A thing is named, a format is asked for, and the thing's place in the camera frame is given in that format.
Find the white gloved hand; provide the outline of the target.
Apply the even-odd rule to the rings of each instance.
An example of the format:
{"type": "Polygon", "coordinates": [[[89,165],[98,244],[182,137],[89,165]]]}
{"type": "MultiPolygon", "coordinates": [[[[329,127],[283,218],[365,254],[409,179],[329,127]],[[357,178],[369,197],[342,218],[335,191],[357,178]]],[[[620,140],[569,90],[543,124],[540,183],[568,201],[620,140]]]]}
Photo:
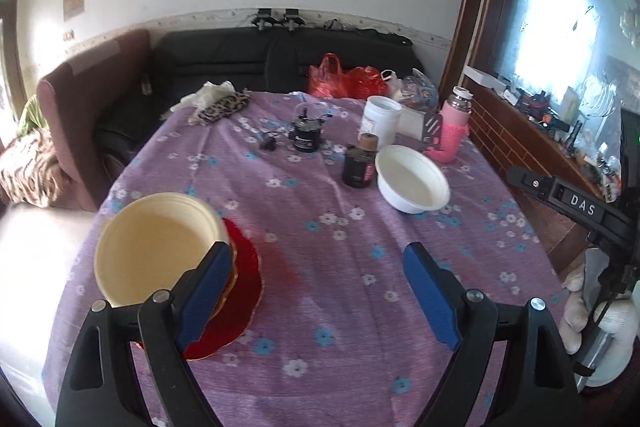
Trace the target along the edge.
{"type": "Polygon", "coordinates": [[[559,331],[579,390],[611,384],[622,375],[639,338],[639,284],[606,298],[599,277],[607,267],[608,256],[589,248],[563,283],[568,298],[559,331]]]}

